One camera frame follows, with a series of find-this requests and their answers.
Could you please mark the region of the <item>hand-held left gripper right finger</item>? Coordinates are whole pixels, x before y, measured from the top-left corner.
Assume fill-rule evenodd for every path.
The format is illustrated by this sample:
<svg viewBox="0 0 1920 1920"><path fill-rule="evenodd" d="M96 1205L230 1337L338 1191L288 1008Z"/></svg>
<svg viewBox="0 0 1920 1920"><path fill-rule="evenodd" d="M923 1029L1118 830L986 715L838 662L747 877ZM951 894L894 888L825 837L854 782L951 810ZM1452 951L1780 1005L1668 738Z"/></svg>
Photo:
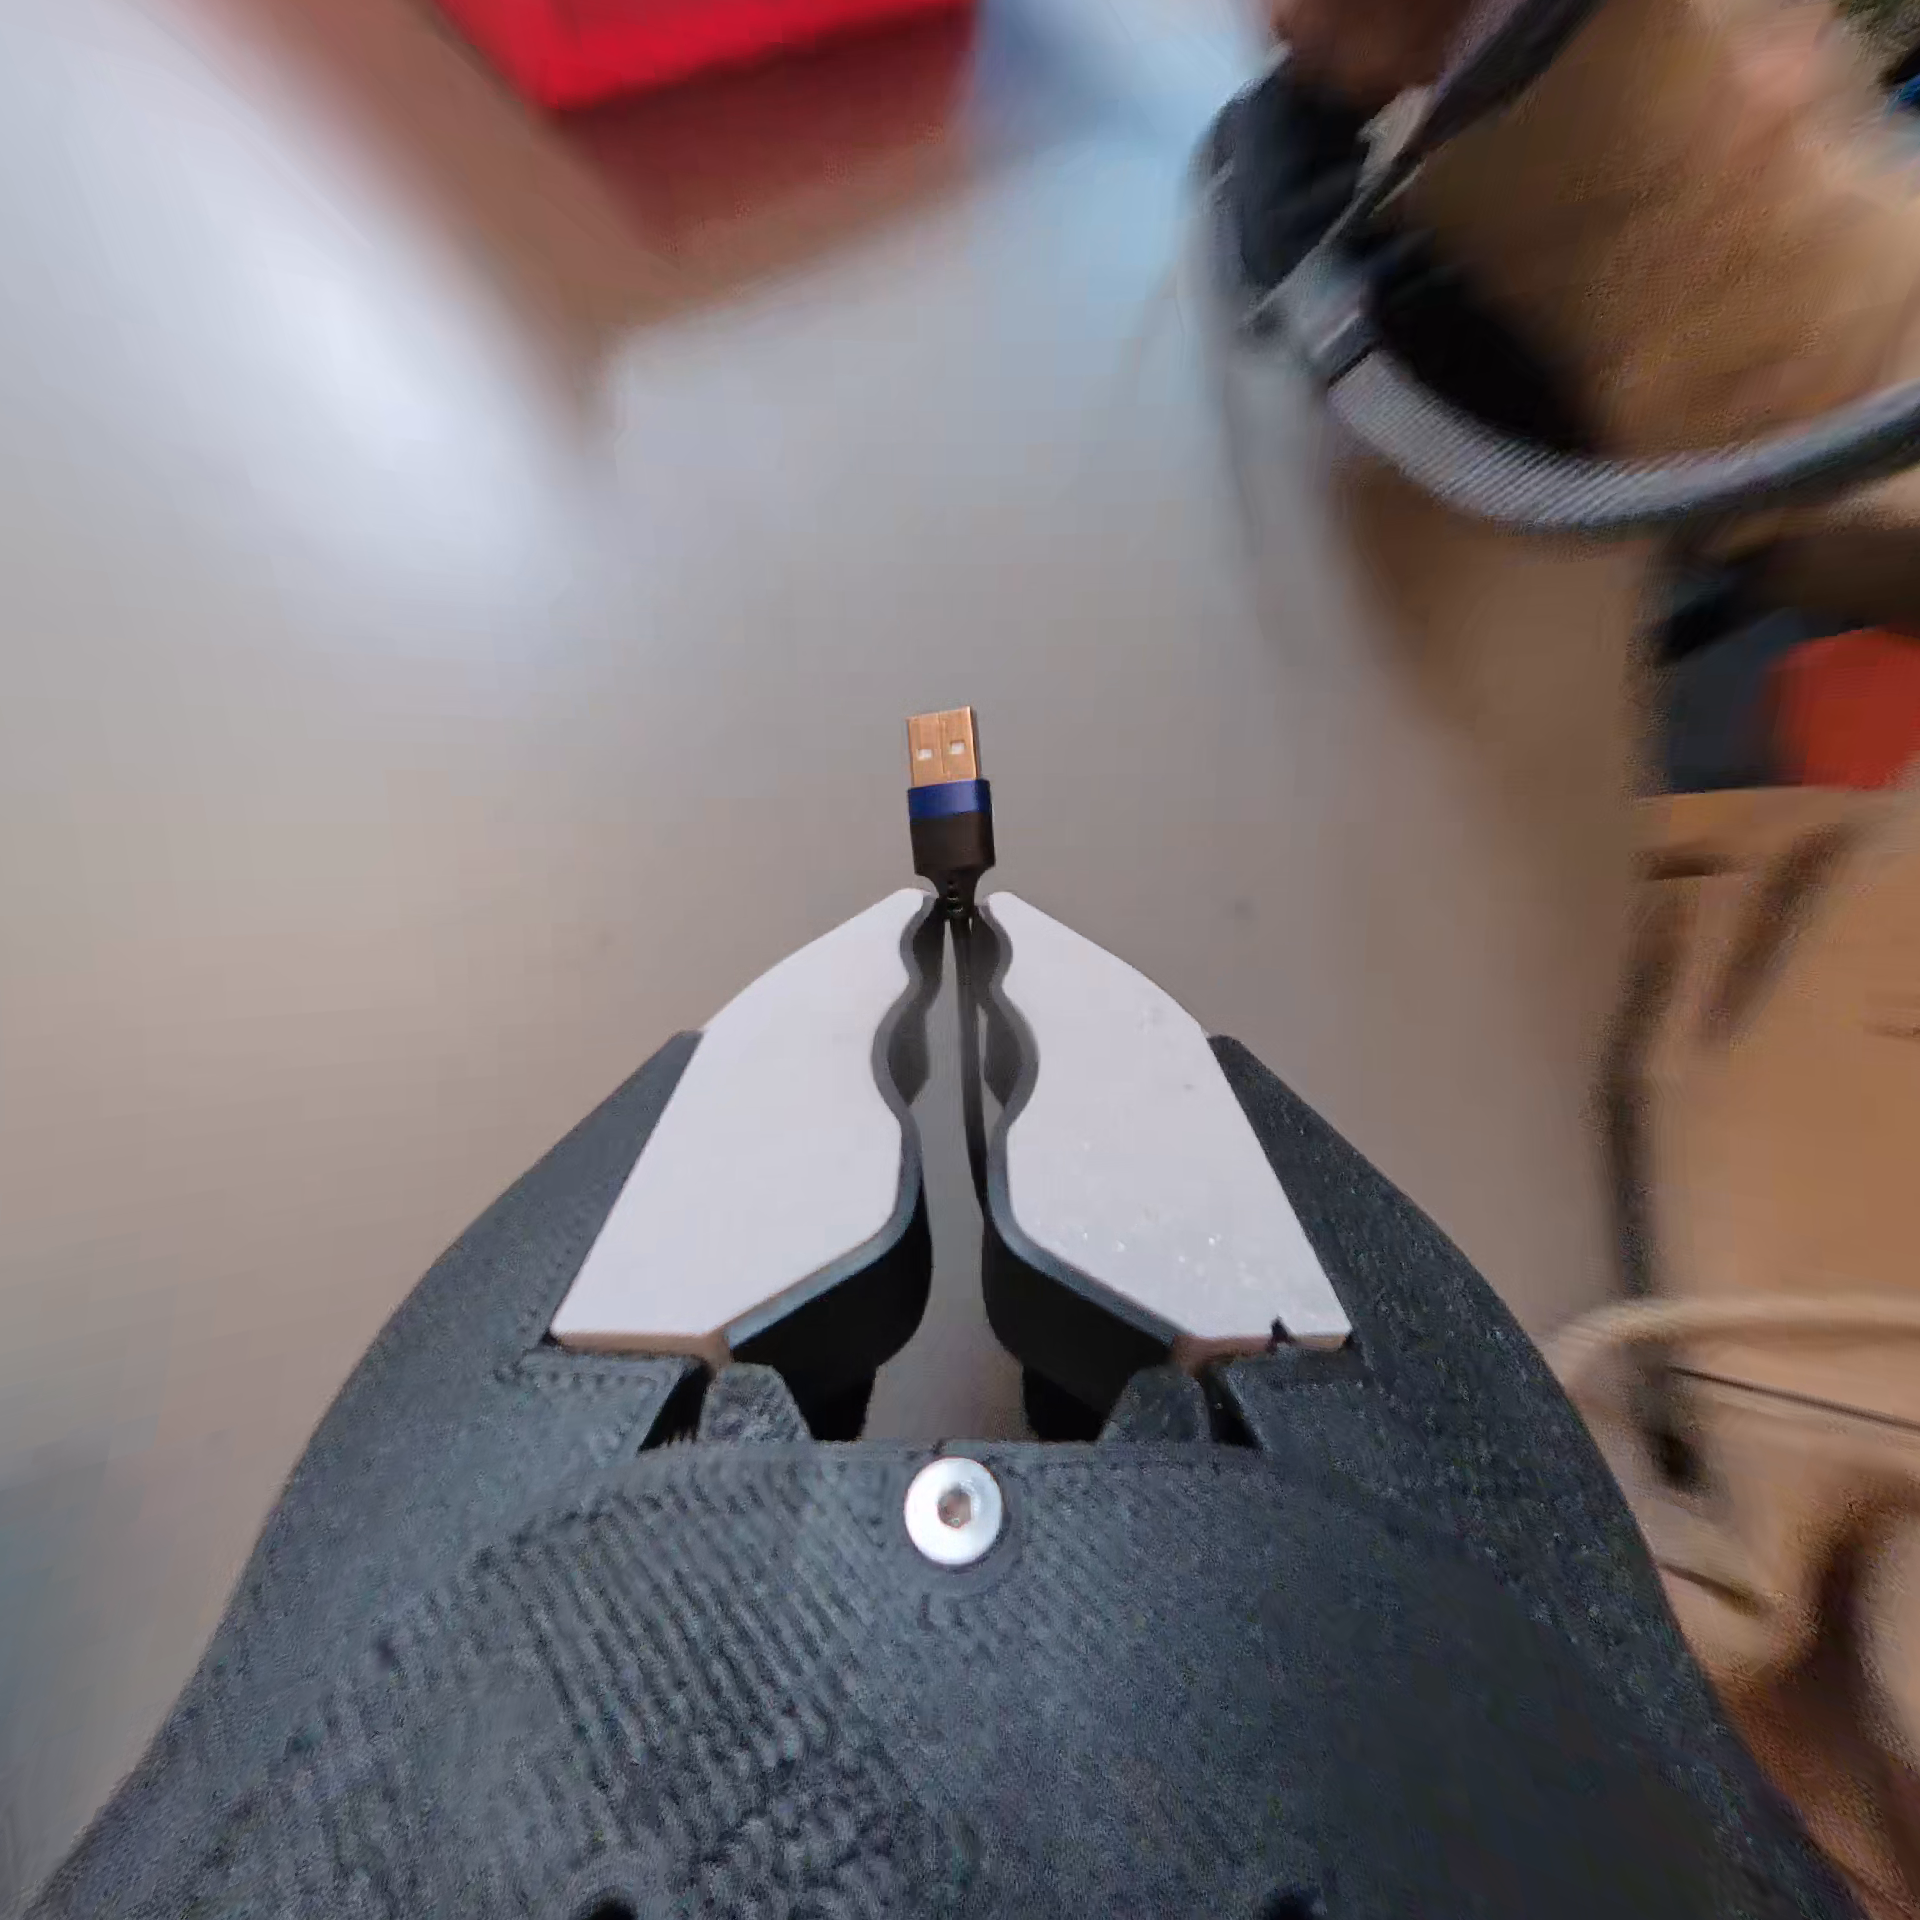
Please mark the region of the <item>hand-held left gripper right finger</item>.
<svg viewBox="0 0 1920 1920"><path fill-rule="evenodd" d="M1345 1351L1350 1315L1206 1029L1043 906L976 906L981 1306L1033 1427L1143 1369Z"/></svg>

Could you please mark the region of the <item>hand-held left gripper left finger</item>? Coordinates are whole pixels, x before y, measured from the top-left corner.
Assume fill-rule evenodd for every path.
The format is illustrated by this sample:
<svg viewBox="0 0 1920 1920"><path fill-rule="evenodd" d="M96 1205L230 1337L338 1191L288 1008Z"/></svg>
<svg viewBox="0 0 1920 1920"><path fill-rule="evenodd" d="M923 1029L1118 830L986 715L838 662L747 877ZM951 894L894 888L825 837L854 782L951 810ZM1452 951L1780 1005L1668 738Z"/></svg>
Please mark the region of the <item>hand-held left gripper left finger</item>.
<svg viewBox="0 0 1920 1920"><path fill-rule="evenodd" d="M887 894L751 978L696 1035L551 1341L774 1369L854 1431L932 1295L915 1095L932 898Z"/></svg>

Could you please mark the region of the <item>red plastic bin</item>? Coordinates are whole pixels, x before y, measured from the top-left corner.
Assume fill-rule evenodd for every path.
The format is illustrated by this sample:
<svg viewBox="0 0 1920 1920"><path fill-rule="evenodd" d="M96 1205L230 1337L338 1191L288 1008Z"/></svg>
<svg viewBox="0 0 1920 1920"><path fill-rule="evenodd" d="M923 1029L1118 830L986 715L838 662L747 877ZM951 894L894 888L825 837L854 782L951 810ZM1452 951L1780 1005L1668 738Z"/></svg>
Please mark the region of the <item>red plastic bin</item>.
<svg viewBox="0 0 1920 1920"><path fill-rule="evenodd" d="M813 52L844 34L971 16L971 0L443 0L435 15L531 108L599 108Z"/></svg>

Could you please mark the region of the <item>red tote bag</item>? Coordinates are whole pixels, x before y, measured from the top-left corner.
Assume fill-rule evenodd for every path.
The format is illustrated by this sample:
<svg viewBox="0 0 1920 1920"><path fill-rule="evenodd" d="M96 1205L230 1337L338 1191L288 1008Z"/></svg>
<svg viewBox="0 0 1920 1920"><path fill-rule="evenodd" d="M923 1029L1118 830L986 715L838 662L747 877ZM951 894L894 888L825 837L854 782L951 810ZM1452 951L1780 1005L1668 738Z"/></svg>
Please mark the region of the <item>red tote bag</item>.
<svg viewBox="0 0 1920 1920"><path fill-rule="evenodd" d="M1794 646L1768 677L1780 782L1897 787L1920 753L1920 638L1843 630Z"/></svg>

